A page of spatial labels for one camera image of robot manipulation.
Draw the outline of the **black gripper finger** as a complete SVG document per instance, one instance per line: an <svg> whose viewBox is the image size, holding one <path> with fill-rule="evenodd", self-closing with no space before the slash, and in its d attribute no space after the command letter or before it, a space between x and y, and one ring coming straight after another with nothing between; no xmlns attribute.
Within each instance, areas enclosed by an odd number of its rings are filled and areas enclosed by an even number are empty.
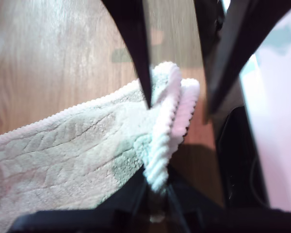
<svg viewBox="0 0 291 233"><path fill-rule="evenodd" d="M77 210L74 233L146 233L148 185L141 167L118 191L91 210Z"/></svg>
<svg viewBox="0 0 291 233"><path fill-rule="evenodd" d="M291 10L291 0L194 1L207 81L207 110L214 114L240 71L276 23Z"/></svg>
<svg viewBox="0 0 291 233"><path fill-rule="evenodd" d="M102 2L113 18L130 53L142 91L151 108L151 50L146 0L104 0Z"/></svg>
<svg viewBox="0 0 291 233"><path fill-rule="evenodd" d="M240 227L228 211L192 187L173 167L168 167L167 227L170 233L236 233Z"/></svg>

